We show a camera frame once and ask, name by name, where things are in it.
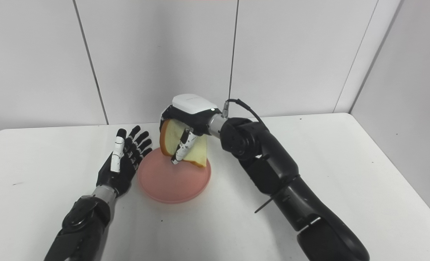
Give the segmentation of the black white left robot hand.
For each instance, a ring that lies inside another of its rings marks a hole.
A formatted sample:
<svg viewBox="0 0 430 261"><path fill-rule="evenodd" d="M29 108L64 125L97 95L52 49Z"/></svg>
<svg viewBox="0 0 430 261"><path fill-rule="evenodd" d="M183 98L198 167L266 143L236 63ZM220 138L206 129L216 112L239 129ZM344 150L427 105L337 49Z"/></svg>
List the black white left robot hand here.
<svg viewBox="0 0 430 261"><path fill-rule="evenodd" d="M120 128L113 151L98 172L96 185L111 188L116 197L128 192L142 160L152 152L152 140L148 131L136 125L131 132Z"/></svg>

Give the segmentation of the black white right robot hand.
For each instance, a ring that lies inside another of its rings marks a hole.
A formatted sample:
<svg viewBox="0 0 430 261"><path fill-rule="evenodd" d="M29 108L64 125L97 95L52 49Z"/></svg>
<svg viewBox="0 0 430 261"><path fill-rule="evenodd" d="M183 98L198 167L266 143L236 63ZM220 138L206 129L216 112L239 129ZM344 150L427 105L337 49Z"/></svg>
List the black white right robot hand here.
<svg viewBox="0 0 430 261"><path fill-rule="evenodd" d="M214 103L201 96L175 96L161 114L159 145L162 154L170 157L174 165L189 162L196 167L206 167L209 123L219 113Z"/></svg>

